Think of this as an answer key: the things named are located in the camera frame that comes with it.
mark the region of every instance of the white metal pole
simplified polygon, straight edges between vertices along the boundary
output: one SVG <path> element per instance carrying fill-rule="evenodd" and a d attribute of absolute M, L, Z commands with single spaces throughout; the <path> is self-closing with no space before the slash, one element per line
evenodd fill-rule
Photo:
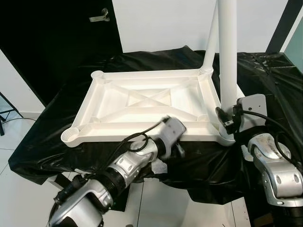
<path fill-rule="evenodd" d="M 221 108 L 237 101 L 237 0 L 218 0 Z"/>
<path fill-rule="evenodd" d="M 214 14 L 212 25 L 209 32 L 207 48 L 205 52 L 205 57 L 203 61 L 203 65 L 201 67 L 201 73 L 204 72 L 213 72 L 213 61 L 214 61 L 214 54 L 217 47 L 217 40 L 218 40 L 218 3 L 216 1 L 214 7 Z"/>

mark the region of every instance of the white pipe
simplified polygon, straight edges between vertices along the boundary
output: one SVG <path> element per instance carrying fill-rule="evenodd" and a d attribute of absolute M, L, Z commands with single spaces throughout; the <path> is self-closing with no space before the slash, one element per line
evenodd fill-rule
<path fill-rule="evenodd" d="M 221 108 L 237 101 L 237 1 L 218 0 Z"/>
<path fill-rule="evenodd" d="M 203 65 L 200 69 L 201 73 L 213 71 L 213 61 L 217 47 L 217 40 L 218 40 L 218 3 L 216 1 L 216 5 L 214 7 L 212 25 L 210 28 L 207 48 L 205 52 L 205 57 L 204 57 Z"/>

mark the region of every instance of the white wall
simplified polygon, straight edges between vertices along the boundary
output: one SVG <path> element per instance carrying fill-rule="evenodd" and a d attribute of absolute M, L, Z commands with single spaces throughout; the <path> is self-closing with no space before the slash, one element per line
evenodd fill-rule
<path fill-rule="evenodd" d="M 38 117 L 45 108 L 1 50 L 0 92 L 24 117 Z"/>
<path fill-rule="evenodd" d="M 286 3 L 238 0 L 239 52 L 265 52 Z M 215 0 L 113 0 L 113 5 L 123 52 L 206 49 Z"/>

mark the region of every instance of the floor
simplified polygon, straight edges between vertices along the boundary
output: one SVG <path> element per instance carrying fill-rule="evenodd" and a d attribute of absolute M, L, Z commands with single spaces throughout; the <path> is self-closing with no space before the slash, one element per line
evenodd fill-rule
<path fill-rule="evenodd" d="M 7 106 L 0 100 L 0 112 Z M 12 112 L 8 120 L 20 117 Z M 3 125 L 0 137 L 0 226 L 46 227 L 58 189 L 37 185 L 12 172 L 8 158 L 34 124 L 18 119 Z M 76 173 L 64 173 L 72 179 Z M 191 201 L 186 190 L 168 187 L 156 179 L 132 184 L 125 212 L 109 211 L 105 227 L 249 227 L 243 198 L 225 205 Z"/>

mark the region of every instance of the white plastic tray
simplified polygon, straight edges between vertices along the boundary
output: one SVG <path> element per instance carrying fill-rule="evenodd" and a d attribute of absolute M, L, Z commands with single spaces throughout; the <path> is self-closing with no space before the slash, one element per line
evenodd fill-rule
<path fill-rule="evenodd" d="M 220 102 L 211 73 L 200 75 L 199 69 L 95 71 L 91 76 L 93 81 L 72 126 L 61 135 L 69 147 L 82 142 L 121 141 L 166 115 L 177 117 L 186 126 L 181 140 L 217 141 L 225 146 L 234 142 L 218 131 L 215 108 Z M 147 134 L 154 135 L 159 129 Z"/>

